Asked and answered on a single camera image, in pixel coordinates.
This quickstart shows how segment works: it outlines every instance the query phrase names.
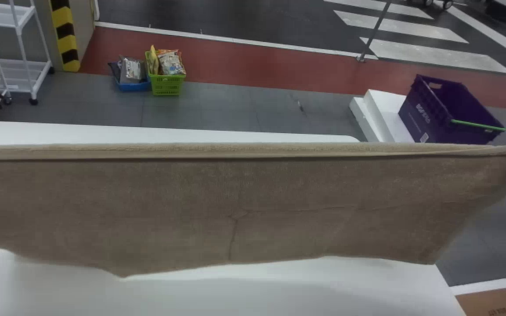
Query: purple plastic crate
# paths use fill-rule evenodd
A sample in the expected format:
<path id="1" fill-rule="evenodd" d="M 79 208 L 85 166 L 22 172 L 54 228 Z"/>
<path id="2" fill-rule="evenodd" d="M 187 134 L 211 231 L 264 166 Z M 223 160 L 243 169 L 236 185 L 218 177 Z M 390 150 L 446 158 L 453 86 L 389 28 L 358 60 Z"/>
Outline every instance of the purple plastic crate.
<path id="1" fill-rule="evenodd" d="M 417 75 L 399 116 L 415 142 L 487 144 L 504 126 L 459 82 Z"/>

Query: red floor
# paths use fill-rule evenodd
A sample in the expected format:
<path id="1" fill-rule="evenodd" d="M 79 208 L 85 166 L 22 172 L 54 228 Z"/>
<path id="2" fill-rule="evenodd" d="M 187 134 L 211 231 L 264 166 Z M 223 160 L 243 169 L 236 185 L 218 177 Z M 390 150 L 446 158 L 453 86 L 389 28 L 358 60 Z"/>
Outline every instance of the red floor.
<path id="1" fill-rule="evenodd" d="M 364 94 L 375 89 L 406 94 L 416 74 L 464 83 L 485 106 L 506 108 L 506 75 L 400 62 L 284 50 L 96 27 L 79 72 L 110 74 L 119 54 L 144 59 L 156 48 L 179 49 L 187 81 L 290 90 Z"/>

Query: striped pillar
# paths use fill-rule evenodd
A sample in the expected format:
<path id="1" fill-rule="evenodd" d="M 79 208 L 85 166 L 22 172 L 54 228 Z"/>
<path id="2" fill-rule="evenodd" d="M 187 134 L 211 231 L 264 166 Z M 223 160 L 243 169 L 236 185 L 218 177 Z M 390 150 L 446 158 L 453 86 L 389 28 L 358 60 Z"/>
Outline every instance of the striped pillar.
<path id="1" fill-rule="evenodd" d="M 52 24 L 56 29 L 58 50 L 66 72 L 77 72 L 80 61 L 77 51 L 74 20 L 69 0 L 49 0 L 52 8 Z"/>

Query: snack bag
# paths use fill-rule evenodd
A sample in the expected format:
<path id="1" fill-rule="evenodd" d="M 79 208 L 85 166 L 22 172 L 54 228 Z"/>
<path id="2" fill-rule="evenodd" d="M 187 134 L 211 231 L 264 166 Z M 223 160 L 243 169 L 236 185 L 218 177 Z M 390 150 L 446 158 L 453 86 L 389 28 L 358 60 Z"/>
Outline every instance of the snack bag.
<path id="1" fill-rule="evenodd" d="M 147 60 L 149 73 L 152 75 L 159 74 L 159 60 L 157 59 L 157 53 L 155 47 L 152 45 L 149 50 L 149 56 Z"/>
<path id="2" fill-rule="evenodd" d="M 161 66 L 163 75 L 186 75 L 187 72 L 183 67 L 181 58 L 179 57 L 179 50 L 172 50 L 157 56 Z"/>

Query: green basket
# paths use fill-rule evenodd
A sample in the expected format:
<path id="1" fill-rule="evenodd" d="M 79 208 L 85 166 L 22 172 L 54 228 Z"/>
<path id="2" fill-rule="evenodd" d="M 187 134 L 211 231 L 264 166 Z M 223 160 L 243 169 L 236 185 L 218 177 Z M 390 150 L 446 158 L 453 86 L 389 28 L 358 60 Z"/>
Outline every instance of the green basket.
<path id="1" fill-rule="evenodd" d="M 146 60 L 148 60 L 148 55 L 149 50 L 146 52 Z M 162 76 L 148 72 L 148 77 L 151 81 L 151 92 L 154 96 L 178 96 L 187 75 Z"/>

